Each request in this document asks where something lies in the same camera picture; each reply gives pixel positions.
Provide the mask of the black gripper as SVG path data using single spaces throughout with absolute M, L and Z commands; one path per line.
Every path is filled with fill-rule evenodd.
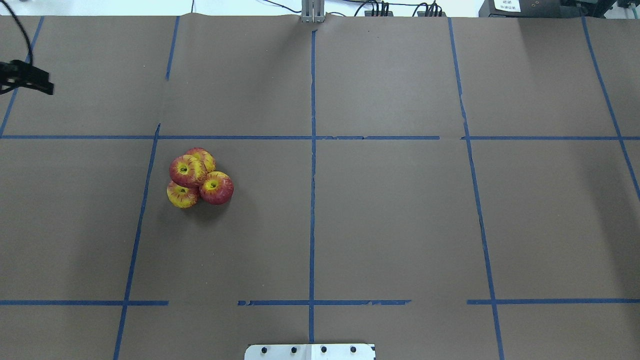
M 21 60 L 0 62 L 0 94 L 7 94 L 18 88 L 32 89 L 46 95 L 53 95 L 55 85 L 50 82 L 50 73 Z

